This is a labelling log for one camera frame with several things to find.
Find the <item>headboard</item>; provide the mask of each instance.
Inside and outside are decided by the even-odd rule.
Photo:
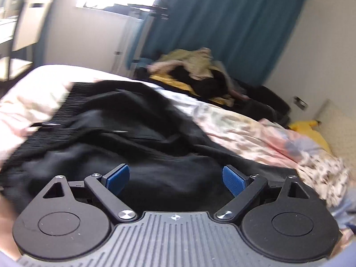
[[[356,182],[356,118],[344,114],[334,102],[327,100],[317,115],[319,132],[333,154],[344,159],[350,168],[350,179]]]

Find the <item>wall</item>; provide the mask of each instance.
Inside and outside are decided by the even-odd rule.
[[[291,105],[291,119],[312,119],[326,99],[356,116],[356,0],[307,0],[265,85]],[[298,96],[309,107],[292,104]]]
[[[110,72],[127,16],[76,8],[77,0],[56,0],[44,64],[67,64]]]

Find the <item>wall socket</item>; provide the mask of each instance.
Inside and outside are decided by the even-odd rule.
[[[303,111],[308,107],[308,104],[301,100],[298,96],[293,97],[293,103]]]

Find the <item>silver screw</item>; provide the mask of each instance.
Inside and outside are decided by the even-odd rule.
[[[119,213],[119,218],[123,220],[129,220],[136,216],[133,210],[123,210]]]
[[[221,220],[228,220],[231,219],[234,216],[234,214],[231,211],[226,211],[226,212],[221,212],[216,216]]]

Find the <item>bed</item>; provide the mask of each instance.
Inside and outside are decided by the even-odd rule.
[[[36,131],[36,122],[48,121],[60,107],[75,82],[131,79],[68,65],[45,65],[31,71],[0,101],[0,167],[26,137]],[[348,169],[342,160],[315,146],[307,137],[286,130],[267,120],[257,122],[239,113],[198,101],[182,93],[145,83],[190,116],[212,141],[256,162],[294,168],[300,178],[313,187],[328,206],[340,203],[348,182]],[[315,172],[332,163],[330,172]],[[0,250],[12,258],[19,256],[11,240],[15,214],[6,205],[1,209],[0,226],[4,237]]]

